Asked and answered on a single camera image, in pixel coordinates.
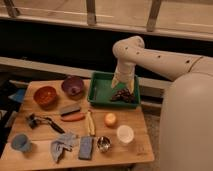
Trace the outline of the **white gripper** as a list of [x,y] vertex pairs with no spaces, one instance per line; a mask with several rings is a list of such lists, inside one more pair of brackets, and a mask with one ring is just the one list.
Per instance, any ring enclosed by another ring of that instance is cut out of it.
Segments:
[[111,88],[115,88],[116,85],[121,83],[127,83],[126,87],[130,93],[134,91],[134,74],[135,74],[135,65],[129,62],[118,62],[114,77],[112,79]]

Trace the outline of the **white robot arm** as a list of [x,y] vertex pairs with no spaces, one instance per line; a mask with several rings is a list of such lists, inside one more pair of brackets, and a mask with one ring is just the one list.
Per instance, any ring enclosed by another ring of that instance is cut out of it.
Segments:
[[112,51],[113,85],[132,91],[136,66],[172,81],[161,108],[160,171],[213,171],[213,58],[147,49],[139,36],[116,42]]

